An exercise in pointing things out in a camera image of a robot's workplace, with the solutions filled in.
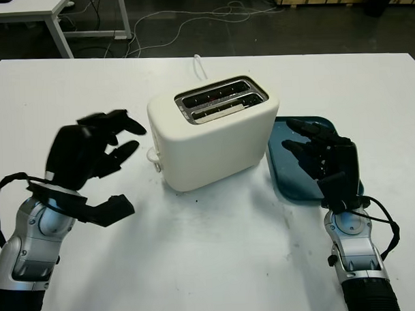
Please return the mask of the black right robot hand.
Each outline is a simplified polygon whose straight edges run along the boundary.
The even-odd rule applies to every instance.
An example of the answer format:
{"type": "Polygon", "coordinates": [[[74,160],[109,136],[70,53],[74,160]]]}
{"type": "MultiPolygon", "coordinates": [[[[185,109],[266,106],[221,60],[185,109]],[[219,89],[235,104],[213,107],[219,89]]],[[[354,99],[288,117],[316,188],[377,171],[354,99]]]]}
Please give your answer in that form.
{"type": "Polygon", "coordinates": [[[349,138],[319,123],[298,119],[286,125],[308,142],[285,140],[282,146],[298,160],[298,165],[313,179],[327,199],[350,198],[358,194],[360,172],[356,145],[349,138]]]}

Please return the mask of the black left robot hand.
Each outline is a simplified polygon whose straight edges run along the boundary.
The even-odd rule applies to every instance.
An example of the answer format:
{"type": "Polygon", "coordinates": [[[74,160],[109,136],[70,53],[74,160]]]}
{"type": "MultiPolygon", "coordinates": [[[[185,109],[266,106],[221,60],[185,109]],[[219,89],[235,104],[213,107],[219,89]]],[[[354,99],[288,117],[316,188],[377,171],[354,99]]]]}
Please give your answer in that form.
{"type": "Polygon", "coordinates": [[[121,170],[121,165],[139,147],[136,140],[119,144],[117,135],[127,131],[145,135],[145,127],[125,109],[94,113],[65,125],[54,138],[48,154],[45,178],[51,184],[79,191],[87,180],[121,170]]]}

